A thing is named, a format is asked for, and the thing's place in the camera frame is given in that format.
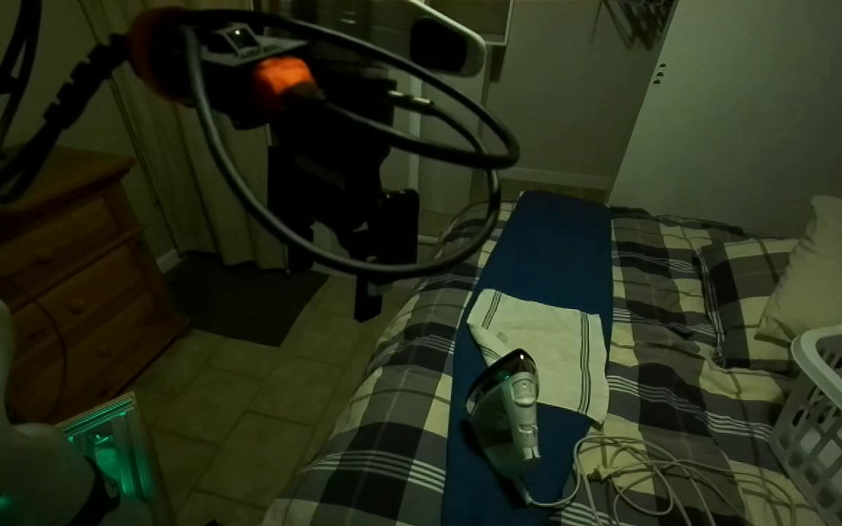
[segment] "plaid bedspread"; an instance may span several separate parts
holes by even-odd
[[[444,248],[473,227],[453,227]],[[611,235],[611,415],[583,443],[584,491],[551,519],[815,523],[767,443],[786,380],[713,362],[697,248],[744,232],[613,209]],[[442,523],[453,333],[494,240],[419,286],[266,523]]]

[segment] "dresser drawer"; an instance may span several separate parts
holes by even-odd
[[[127,232],[108,199],[92,199],[0,240],[0,298],[48,288]]]
[[[105,381],[112,365],[135,351],[143,348],[143,339],[159,317],[159,304],[153,295],[138,295],[127,304],[113,317],[100,324],[83,345],[71,348],[68,360],[68,392],[92,392],[92,381]]]
[[[59,345],[59,333],[51,324],[48,311],[37,304],[21,307],[14,316],[14,355],[11,362],[30,360],[35,348]]]
[[[113,304],[127,300],[131,288],[143,286],[138,256],[130,244],[105,253],[86,272],[73,273],[40,298],[45,308],[56,317],[59,329],[71,335],[80,324],[97,324],[100,311],[112,316]]]
[[[62,348],[37,348],[40,365],[35,371],[10,374],[10,409],[21,419],[48,419],[62,405],[64,360]]]

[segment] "laundry basket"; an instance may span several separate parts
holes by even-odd
[[[828,523],[842,523],[842,324],[793,342],[801,377],[773,428],[773,449]]]

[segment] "wooden dresser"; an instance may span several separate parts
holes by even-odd
[[[59,149],[23,199],[0,205],[14,419],[62,419],[119,395],[188,327],[119,187],[130,167]]]

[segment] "white towel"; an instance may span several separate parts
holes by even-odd
[[[537,365],[537,400],[602,422],[609,412],[600,316],[482,288],[469,316],[485,362],[524,348]]]

